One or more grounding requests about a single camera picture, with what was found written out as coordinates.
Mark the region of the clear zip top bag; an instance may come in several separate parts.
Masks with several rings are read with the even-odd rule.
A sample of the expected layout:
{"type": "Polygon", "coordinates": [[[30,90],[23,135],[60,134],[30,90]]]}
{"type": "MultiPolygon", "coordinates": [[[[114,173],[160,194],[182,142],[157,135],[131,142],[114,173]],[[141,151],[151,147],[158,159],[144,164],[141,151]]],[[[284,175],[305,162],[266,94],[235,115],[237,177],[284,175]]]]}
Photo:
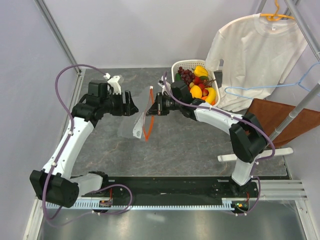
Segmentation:
{"type": "Polygon", "coordinates": [[[148,116],[147,112],[155,102],[153,86],[145,87],[142,92],[132,98],[138,112],[122,118],[117,135],[127,139],[138,139],[147,142],[152,133],[154,116],[148,116]]]}

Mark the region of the yellow lemon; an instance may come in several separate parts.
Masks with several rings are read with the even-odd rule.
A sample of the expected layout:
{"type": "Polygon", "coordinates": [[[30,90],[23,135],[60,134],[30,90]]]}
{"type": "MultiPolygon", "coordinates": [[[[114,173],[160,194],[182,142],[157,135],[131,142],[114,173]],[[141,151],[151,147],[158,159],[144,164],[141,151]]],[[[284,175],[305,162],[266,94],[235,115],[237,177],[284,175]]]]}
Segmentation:
{"type": "Polygon", "coordinates": [[[189,92],[193,98],[201,99],[203,96],[202,89],[198,85],[194,85],[189,92]]]}

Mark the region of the purple grape bunch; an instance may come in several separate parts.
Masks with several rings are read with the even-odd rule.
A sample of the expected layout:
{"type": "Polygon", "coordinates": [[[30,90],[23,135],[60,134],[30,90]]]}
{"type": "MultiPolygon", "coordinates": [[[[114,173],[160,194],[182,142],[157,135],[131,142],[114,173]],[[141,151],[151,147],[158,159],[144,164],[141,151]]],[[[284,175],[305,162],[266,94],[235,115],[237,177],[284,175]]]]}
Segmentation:
{"type": "Polygon", "coordinates": [[[191,84],[196,77],[192,70],[184,69],[181,66],[178,68],[178,73],[180,74],[181,80],[187,85],[191,84]]]}

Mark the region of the red lychee bunch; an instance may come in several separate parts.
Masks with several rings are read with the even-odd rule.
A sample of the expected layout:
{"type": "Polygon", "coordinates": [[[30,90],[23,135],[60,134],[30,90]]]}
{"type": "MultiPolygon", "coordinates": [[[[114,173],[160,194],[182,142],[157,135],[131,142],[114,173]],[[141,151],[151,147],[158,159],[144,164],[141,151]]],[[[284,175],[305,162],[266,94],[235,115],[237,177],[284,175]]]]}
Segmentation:
{"type": "Polygon", "coordinates": [[[209,79],[209,77],[201,76],[201,77],[195,77],[192,81],[194,85],[199,86],[202,90],[204,88],[209,88],[212,84],[212,81],[209,79]]]}

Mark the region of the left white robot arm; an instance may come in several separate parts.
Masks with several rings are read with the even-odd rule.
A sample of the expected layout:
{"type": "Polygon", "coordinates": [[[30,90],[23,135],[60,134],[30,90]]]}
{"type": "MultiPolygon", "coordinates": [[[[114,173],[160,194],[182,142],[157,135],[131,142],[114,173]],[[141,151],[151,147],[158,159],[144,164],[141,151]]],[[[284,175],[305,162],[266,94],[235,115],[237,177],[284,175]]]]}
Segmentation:
{"type": "Polygon", "coordinates": [[[85,194],[104,197],[109,193],[110,185],[102,172],[72,177],[72,170],[83,144],[105,114],[129,117],[139,111],[131,93],[121,90],[122,82],[120,75],[89,82],[87,93],[72,108],[66,132],[52,157],[41,170],[30,174],[38,199],[70,208],[85,194]]]}

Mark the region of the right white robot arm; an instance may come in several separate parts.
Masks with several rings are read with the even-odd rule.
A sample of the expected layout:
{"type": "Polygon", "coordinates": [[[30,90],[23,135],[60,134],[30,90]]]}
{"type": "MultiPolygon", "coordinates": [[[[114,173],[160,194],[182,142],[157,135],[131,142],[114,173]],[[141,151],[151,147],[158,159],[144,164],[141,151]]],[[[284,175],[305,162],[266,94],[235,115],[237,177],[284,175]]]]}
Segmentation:
{"type": "Polygon", "coordinates": [[[251,178],[254,162],[268,143],[268,136],[256,116],[251,113],[232,115],[200,98],[194,98],[182,81],[175,81],[168,91],[157,93],[146,115],[166,116],[170,111],[180,111],[184,117],[211,125],[230,136],[236,164],[229,191],[235,197],[242,196],[247,191],[246,184],[251,178]]]}

